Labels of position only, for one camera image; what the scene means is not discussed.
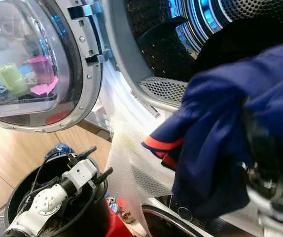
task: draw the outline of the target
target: navy blue fabric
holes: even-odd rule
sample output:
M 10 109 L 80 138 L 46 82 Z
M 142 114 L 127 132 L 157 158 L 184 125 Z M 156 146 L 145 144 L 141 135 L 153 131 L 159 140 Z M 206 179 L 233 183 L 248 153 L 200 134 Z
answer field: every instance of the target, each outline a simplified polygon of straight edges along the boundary
M 181 148 L 165 152 L 177 161 L 173 194 L 194 217 L 217 217 L 248 203 L 236 166 L 251 162 L 239 123 L 243 107 L 283 143 L 283 44 L 194 76 L 181 107 L 151 134 L 167 143 L 184 138 Z

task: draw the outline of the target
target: door hinge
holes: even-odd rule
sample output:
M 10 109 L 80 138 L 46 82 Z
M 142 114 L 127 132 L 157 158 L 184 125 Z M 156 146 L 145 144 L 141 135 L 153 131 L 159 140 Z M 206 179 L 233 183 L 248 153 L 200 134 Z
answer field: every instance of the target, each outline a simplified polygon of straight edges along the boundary
M 86 58 L 88 65 L 94 65 L 97 63 L 105 63 L 109 59 L 109 51 L 106 50 L 102 54 L 97 54 L 92 57 Z
M 95 1 L 93 4 L 81 6 L 81 8 L 83 11 L 83 16 L 92 16 L 102 12 L 102 8 L 98 1 Z

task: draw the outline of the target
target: door glass window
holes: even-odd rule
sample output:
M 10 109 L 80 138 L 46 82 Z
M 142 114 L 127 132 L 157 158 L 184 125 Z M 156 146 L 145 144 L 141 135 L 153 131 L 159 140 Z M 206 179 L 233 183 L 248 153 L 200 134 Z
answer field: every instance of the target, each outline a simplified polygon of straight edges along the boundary
M 43 23 L 24 0 L 0 0 L 0 117 L 49 111 L 66 97 L 66 56 L 57 63 L 63 48 Z

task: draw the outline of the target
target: washing machine drum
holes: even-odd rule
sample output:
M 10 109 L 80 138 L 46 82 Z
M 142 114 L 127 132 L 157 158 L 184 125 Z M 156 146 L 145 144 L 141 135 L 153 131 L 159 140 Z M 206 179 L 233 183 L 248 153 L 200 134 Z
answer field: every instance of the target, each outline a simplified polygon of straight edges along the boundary
M 161 78 L 189 81 L 283 42 L 283 0 L 127 0 L 127 12 Z
M 112 56 L 138 97 L 173 111 L 195 73 L 281 42 L 283 0 L 0 0 L 0 126 L 75 125 Z

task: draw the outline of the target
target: washing machine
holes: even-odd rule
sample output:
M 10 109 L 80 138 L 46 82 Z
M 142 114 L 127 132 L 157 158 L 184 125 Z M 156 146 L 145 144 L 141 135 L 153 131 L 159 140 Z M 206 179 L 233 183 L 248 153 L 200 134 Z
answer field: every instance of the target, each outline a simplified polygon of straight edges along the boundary
M 151 132 L 180 106 L 208 39 L 258 17 L 283 25 L 283 0 L 0 0 L 0 126 L 67 129 L 100 100 Z M 213 222 L 173 197 L 143 209 L 189 236 L 263 235 L 253 206 Z

